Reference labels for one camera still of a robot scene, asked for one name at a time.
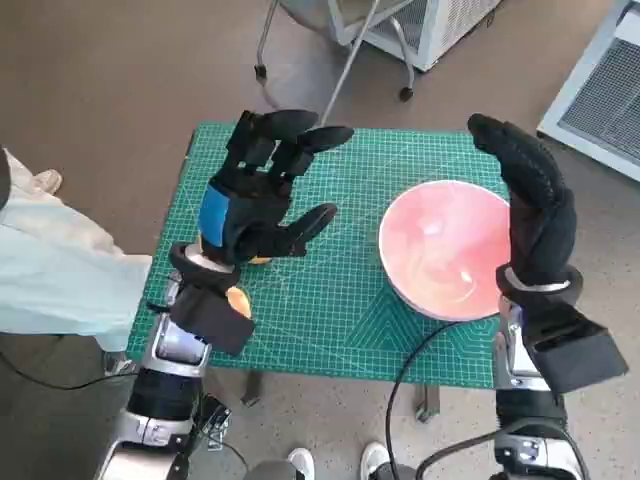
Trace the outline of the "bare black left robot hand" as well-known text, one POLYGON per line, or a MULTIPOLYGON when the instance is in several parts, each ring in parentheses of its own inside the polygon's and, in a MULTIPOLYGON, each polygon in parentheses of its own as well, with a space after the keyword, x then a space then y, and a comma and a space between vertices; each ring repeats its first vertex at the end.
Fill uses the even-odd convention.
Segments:
POLYGON ((200 207, 205 257, 231 266, 306 254, 306 244, 334 219, 337 206, 319 204, 283 225, 294 181, 305 175, 316 154, 347 143, 354 134, 345 126, 317 128, 317 120, 316 113, 298 109, 242 113, 200 207))

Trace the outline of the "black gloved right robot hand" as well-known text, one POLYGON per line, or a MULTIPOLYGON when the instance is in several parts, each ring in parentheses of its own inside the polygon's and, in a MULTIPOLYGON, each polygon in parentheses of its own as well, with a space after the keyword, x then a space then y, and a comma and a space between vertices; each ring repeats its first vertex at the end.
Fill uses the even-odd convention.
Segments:
POLYGON ((498 160, 509 191, 509 266, 515 277, 528 287, 566 282, 577 215, 553 155, 510 122, 474 113, 467 127, 475 147, 498 160))

